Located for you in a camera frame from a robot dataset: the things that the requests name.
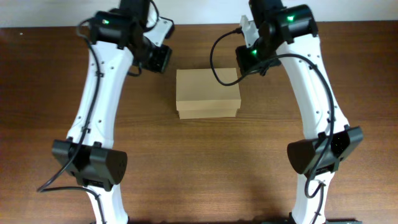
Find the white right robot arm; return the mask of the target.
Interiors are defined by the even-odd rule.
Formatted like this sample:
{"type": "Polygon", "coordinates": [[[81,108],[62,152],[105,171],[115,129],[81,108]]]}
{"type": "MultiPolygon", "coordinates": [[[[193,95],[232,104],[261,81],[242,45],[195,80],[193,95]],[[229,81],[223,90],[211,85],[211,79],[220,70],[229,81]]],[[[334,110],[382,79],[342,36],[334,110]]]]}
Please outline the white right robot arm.
{"type": "Polygon", "coordinates": [[[295,205],[287,222],[325,223],[330,182],[340,163],[363,140],[363,132],[349,125],[333,94],[310,8],[258,0],[250,0],[249,7],[253,19],[242,17],[245,44],[236,49],[241,75],[264,75],[282,65],[303,123],[304,138],[287,146],[297,173],[295,205]]]}

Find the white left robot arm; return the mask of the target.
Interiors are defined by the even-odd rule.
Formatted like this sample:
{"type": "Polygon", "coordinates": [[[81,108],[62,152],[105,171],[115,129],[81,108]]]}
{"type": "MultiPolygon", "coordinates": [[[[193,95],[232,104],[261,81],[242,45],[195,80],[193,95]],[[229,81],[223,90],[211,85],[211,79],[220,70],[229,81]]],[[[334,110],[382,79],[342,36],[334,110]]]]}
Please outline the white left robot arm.
{"type": "Polygon", "coordinates": [[[126,77],[131,67],[162,73],[171,48],[164,44],[173,20],[152,11],[100,11],[86,20],[83,36],[89,66],[75,120],[64,140],[52,146],[60,173],[76,179],[75,190],[88,194],[96,223],[128,223],[121,182],[127,154],[114,149],[114,126],[126,77]]]}

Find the cardboard box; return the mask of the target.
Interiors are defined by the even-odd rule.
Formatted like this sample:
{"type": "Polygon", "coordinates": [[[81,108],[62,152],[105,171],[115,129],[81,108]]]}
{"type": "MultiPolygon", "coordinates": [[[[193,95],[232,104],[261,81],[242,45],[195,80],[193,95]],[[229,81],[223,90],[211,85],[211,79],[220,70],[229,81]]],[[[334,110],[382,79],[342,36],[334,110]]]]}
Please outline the cardboard box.
{"type": "Polygon", "coordinates": [[[210,68],[177,70],[175,101],[180,119],[233,118],[241,108],[239,85],[221,85],[210,68]]]}

